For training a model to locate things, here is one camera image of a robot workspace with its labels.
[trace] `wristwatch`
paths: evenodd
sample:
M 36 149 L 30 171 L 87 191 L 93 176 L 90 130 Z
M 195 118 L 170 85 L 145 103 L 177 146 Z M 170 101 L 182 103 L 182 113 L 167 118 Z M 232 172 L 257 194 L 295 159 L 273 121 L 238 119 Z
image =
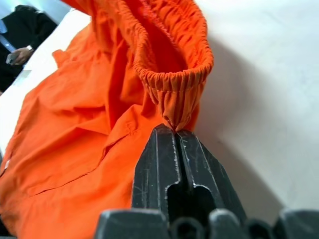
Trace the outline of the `wristwatch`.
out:
M 31 51 L 31 52 L 33 52 L 33 51 L 34 51 L 33 47 L 32 47 L 32 46 L 30 46 L 30 45 L 28 45 L 26 48 L 27 48 L 29 51 Z

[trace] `person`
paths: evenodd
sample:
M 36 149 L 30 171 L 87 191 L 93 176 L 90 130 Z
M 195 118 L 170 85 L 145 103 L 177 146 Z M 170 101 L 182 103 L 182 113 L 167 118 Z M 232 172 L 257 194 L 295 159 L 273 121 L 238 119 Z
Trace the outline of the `person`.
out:
M 14 12 L 0 19 L 0 95 L 56 27 L 46 14 L 24 5 L 17 6 Z M 11 65 L 6 63 L 10 53 L 18 54 Z

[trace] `orange garment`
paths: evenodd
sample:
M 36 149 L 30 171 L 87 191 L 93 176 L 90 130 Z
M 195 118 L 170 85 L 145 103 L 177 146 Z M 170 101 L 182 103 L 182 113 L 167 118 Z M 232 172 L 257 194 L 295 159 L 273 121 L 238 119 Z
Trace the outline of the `orange garment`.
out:
M 193 129 L 213 65 L 192 0 L 65 2 L 92 22 L 25 97 L 0 169 L 19 239 L 90 239 L 102 211 L 128 209 L 151 130 Z

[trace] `white wall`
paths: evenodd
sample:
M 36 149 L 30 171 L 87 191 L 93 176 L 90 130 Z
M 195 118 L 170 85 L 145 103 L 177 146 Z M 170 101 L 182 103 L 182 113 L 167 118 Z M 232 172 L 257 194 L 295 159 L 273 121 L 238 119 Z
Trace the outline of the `white wall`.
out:
M 250 216 L 319 209 L 319 1 L 196 2 L 215 55 L 197 136 Z
M 45 11 L 56 23 L 60 23 L 70 10 L 70 6 L 60 0 L 0 0 L 0 18 L 10 14 L 14 7 L 20 4 Z

